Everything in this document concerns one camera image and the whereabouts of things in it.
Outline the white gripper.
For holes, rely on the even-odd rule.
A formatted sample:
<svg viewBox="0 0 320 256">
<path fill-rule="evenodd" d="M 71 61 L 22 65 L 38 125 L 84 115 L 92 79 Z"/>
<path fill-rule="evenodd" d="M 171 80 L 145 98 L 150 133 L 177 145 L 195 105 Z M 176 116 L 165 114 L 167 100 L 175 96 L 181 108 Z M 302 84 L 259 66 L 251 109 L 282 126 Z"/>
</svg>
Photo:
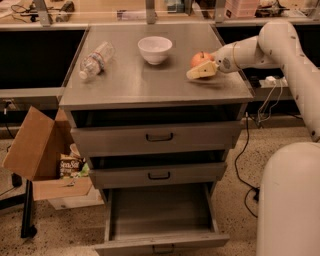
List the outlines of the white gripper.
<svg viewBox="0 0 320 256">
<path fill-rule="evenodd" d="M 186 76 L 190 80 L 214 76 L 217 69 L 222 73 L 237 72 L 239 67 L 234 57 L 235 43 L 227 44 L 212 53 L 214 61 L 206 60 L 191 68 Z"/>
</svg>

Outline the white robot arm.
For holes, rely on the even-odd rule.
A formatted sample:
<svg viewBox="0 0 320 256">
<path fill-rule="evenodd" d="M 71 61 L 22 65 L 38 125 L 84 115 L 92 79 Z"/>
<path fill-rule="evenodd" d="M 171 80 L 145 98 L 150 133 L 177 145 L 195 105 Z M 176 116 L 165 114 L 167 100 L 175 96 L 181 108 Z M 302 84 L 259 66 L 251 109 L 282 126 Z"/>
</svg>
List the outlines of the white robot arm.
<svg viewBox="0 0 320 256">
<path fill-rule="evenodd" d="M 320 70 L 303 52 L 294 26 L 275 19 L 258 35 L 193 64 L 186 76 L 198 79 L 246 68 L 282 71 L 311 137 L 277 150 L 264 168 L 256 256 L 320 256 Z"/>
</svg>

